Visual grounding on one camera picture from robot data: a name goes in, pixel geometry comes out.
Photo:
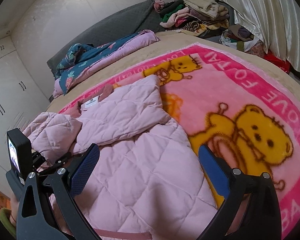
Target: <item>person's hand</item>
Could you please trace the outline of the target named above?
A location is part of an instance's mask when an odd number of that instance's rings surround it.
[[[16,227],[17,226],[17,215],[18,215],[19,201],[17,200],[16,196],[13,193],[11,194],[10,205],[11,205],[10,223],[14,227]]]

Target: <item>metal screw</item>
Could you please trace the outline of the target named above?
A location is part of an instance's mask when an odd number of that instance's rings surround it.
[[[241,174],[241,171],[239,169],[237,169],[237,168],[233,169],[232,172],[235,175],[240,175]]]
[[[267,172],[262,173],[262,176],[263,176],[265,179],[269,179],[269,178],[270,178],[270,174],[267,173]]]
[[[62,175],[62,174],[64,174],[66,172],[66,169],[65,168],[61,168],[57,172],[58,172],[59,175]]]
[[[28,175],[28,177],[29,177],[30,179],[32,179],[34,176],[35,176],[35,173],[34,173],[34,172],[30,172],[29,175]]]

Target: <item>wardrobe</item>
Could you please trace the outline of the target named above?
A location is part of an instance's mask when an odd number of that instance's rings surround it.
[[[0,40],[0,191],[10,196],[7,131],[23,130],[49,105],[20,60],[10,37]]]

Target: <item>curtain fold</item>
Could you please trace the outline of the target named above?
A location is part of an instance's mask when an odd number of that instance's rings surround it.
[[[300,7],[295,0],[221,0],[234,20],[264,42],[265,52],[288,60],[300,72]]]

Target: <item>white tag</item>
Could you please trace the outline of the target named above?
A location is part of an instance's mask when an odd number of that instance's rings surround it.
[[[93,99],[90,99],[88,102],[85,103],[84,108],[88,108],[90,106],[94,106],[96,103],[99,102],[99,96],[96,96]]]

